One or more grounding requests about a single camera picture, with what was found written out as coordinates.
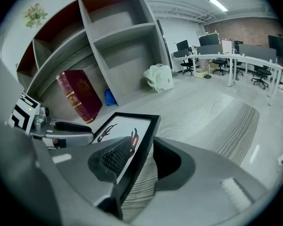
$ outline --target office chair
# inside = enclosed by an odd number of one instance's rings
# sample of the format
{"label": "office chair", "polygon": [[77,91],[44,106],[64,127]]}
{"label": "office chair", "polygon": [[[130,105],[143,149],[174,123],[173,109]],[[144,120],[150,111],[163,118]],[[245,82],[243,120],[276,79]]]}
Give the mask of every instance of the office chair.
{"label": "office chair", "polygon": [[255,66],[255,71],[258,73],[260,78],[252,78],[251,81],[254,81],[254,85],[256,85],[255,83],[257,83],[257,82],[261,83],[264,86],[263,89],[265,89],[266,87],[268,88],[268,83],[266,83],[262,79],[263,79],[263,77],[269,76],[272,73],[269,70],[267,70],[267,66],[263,66],[263,68],[256,66],[256,65],[254,65],[254,66]]}
{"label": "office chair", "polygon": [[[242,62],[237,61],[237,66],[240,66],[241,64]],[[235,70],[235,67],[234,67],[234,61],[233,61],[233,77],[234,77],[234,70]],[[236,74],[239,74],[239,73],[243,75],[242,71],[237,69]]]}
{"label": "office chair", "polygon": [[224,75],[224,72],[227,72],[224,68],[225,65],[227,64],[227,60],[225,59],[221,59],[221,58],[217,58],[217,59],[213,59],[212,63],[216,64],[219,66],[219,69],[214,69],[213,73],[216,71],[219,71],[222,73],[222,75]]}
{"label": "office chair", "polygon": [[186,72],[190,72],[191,74],[193,74],[193,60],[188,58],[188,62],[186,63],[185,61],[183,61],[183,63],[180,64],[181,66],[187,67],[187,69],[185,69],[183,71],[183,74],[185,74]]}

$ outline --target white curved desk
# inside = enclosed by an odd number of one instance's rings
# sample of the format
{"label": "white curved desk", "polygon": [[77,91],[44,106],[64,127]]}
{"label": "white curved desk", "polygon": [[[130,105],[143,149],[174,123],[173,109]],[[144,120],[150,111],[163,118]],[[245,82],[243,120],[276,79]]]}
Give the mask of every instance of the white curved desk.
{"label": "white curved desk", "polygon": [[212,54],[212,55],[189,55],[189,56],[185,56],[185,57],[179,57],[179,58],[172,58],[172,60],[174,61],[178,61],[178,60],[185,60],[191,58],[193,60],[193,69],[194,69],[194,77],[196,77],[196,64],[195,64],[195,59],[216,59],[216,58],[229,58],[230,59],[230,71],[229,71],[229,80],[228,80],[228,87],[231,87],[233,84],[233,60],[234,60],[234,80],[236,79],[236,69],[237,69],[237,61],[239,62],[243,62],[246,64],[252,64],[252,65],[257,65],[260,67],[268,66],[270,68],[275,69],[272,72],[272,77],[273,77],[273,81],[271,83],[271,88],[269,90],[268,93],[268,97],[270,97],[268,104],[272,105],[272,102],[275,99],[275,95],[277,92],[277,88],[279,86],[280,83],[280,79],[281,79],[281,74],[282,74],[282,70],[283,67],[278,65],[278,64],[274,64],[272,63],[272,61],[270,60],[269,62],[263,59],[259,59],[259,58],[253,58],[253,57],[248,57],[248,56],[244,56],[244,55],[238,55],[238,54]]}

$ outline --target wooden shelving unit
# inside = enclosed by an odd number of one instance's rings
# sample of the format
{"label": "wooden shelving unit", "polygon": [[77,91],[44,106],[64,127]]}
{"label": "wooden shelving unit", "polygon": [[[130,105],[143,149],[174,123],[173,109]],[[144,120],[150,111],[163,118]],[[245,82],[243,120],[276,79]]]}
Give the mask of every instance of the wooden shelving unit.
{"label": "wooden shelving unit", "polygon": [[150,88],[142,73],[168,65],[156,20],[145,0],[76,0],[39,30],[17,68],[26,93],[48,107],[52,117],[74,120],[75,110],[59,87],[64,70],[83,69],[106,106],[110,88],[118,105],[143,96]]}

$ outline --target ceiling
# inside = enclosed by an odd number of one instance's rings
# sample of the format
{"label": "ceiling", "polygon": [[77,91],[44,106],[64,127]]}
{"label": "ceiling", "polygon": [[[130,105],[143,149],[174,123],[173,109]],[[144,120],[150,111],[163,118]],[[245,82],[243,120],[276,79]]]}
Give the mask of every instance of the ceiling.
{"label": "ceiling", "polygon": [[218,0],[223,12],[209,0],[147,0],[156,18],[209,24],[239,17],[277,18],[266,0]]}

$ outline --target rug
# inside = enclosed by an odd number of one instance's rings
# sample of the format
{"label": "rug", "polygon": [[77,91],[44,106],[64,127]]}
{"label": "rug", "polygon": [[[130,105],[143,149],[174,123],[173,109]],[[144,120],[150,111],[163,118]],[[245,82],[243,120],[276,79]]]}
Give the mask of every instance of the rug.
{"label": "rug", "polygon": [[[259,112],[226,94],[192,91],[148,111],[161,115],[158,137],[216,152],[240,165],[251,146]],[[151,149],[145,165],[122,205],[123,220],[131,222],[154,195],[157,167]]]}

